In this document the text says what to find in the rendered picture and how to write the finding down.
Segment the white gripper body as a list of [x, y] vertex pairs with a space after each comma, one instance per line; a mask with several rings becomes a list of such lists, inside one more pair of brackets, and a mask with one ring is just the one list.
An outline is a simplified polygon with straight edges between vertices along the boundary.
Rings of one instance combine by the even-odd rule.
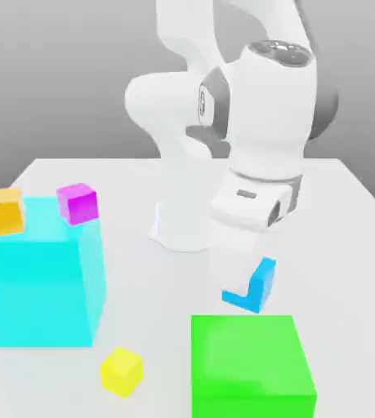
[[225, 291], [247, 294], [252, 274], [266, 254], [267, 234], [224, 224], [212, 226], [210, 272]]

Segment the small blue cube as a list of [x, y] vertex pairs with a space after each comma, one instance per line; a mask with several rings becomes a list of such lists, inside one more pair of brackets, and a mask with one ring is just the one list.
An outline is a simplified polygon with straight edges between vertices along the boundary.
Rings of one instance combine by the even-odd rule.
[[276, 261], [263, 258], [248, 283], [248, 292], [245, 296], [223, 291], [221, 298], [226, 303], [240, 307], [255, 314], [260, 313], [267, 301], [275, 277]]

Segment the small magenta cube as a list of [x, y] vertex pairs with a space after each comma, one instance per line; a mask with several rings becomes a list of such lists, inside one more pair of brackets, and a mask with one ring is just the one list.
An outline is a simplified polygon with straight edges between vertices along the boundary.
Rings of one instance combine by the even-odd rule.
[[60, 215], [71, 226], [99, 218], [96, 191], [84, 183], [56, 190]]

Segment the small yellow cube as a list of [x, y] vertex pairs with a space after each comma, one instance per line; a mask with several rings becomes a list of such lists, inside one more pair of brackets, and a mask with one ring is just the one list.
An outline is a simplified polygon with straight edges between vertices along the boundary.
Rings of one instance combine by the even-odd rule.
[[138, 354], [117, 347], [100, 365], [102, 387], [128, 398], [143, 378], [143, 360]]

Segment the small orange cube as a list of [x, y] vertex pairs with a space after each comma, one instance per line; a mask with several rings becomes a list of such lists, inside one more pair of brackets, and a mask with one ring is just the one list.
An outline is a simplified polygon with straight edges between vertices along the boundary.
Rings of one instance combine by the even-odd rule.
[[0, 189], [0, 236], [25, 231], [25, 205], [19, 188]]

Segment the large green box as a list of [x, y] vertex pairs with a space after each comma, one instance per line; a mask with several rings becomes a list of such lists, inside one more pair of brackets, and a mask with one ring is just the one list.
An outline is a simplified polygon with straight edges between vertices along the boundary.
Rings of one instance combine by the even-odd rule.
[[192, 418], [315, 418], [290, 315], [192, 316], [190, 375]]

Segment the large cyan box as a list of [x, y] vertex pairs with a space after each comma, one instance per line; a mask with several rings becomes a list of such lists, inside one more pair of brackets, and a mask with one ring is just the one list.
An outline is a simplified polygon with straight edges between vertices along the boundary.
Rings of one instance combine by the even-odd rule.
[[25, 231], [0, 236], [0, 348], [82, 348], [106, 297], [100, 220], [71, 226], [53, 197], [25, 199]]

